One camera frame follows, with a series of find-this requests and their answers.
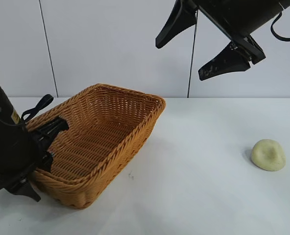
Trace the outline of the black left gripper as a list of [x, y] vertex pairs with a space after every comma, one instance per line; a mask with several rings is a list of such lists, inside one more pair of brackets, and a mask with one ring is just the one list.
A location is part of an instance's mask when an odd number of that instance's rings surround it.
[[0, 121], [0, 190], [39, 202], [41, 197], [28, 177], [37, 168], [51, 172], [53, 154], [48, 149], [58, 134], [68, 128], [67, 121], [61, 117], [33, 131], [27, 131], [23, 122], [7, 125]]

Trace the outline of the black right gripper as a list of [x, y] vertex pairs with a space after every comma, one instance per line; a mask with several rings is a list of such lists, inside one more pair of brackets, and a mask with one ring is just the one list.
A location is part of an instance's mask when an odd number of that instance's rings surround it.
[[155, 39], [160, 49], [197, 23], [200, 10], [231, 42], [198, 70], [204, 81], [226, 73], [246, 71], [249, 62], [266, 58], [251, 33], [290, 7], [290, 0], [176, 0], [169, 18]]

